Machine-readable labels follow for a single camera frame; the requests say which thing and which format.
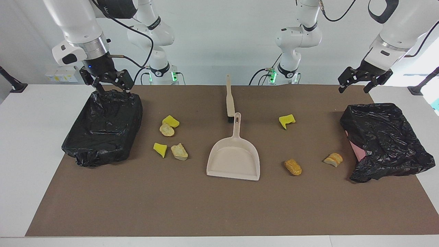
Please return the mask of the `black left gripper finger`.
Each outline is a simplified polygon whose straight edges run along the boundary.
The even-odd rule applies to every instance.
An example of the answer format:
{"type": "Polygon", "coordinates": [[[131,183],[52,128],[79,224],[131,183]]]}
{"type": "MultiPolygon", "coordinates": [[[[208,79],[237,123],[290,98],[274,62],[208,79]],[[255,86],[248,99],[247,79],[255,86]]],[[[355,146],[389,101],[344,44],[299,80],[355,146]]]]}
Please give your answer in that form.
{"type": "Polygon", "coordinates": [[[357,78],[358,70],[347,67],[338,77],[339,93],[343,93],[348,86],[359,82],[357,78]]]}
{"type": "Polygon", "coordinates": [[[386,83],[385,76],[373,77],[371,81],[364,87],[364,93],[369,93],[371,89],[378,85],[384,85],[386,83]]]}

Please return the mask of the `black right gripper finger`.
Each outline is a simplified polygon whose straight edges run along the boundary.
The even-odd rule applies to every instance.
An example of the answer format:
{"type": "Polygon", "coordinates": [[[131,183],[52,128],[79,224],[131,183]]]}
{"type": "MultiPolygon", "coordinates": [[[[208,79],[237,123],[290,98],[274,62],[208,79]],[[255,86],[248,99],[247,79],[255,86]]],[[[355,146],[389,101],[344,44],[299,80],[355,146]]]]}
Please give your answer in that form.
{"type": "Polygon", "coordinates": [[[127,69],[112,72],[110,83],[124,92],[130,92],[134,86],[133,78],[127,69]]]}
{"type": "Polygon", "coordinates": [[[103,86],[100,84],[100,77],[97,76],[96,78],[93,78],[92,75],[86,70],[86,67],[82,67],[80,69],[80,75],[86,85],[91,85],[98,94],[103,95],[105,93],[105,90],[103,89],[103,86]]]}

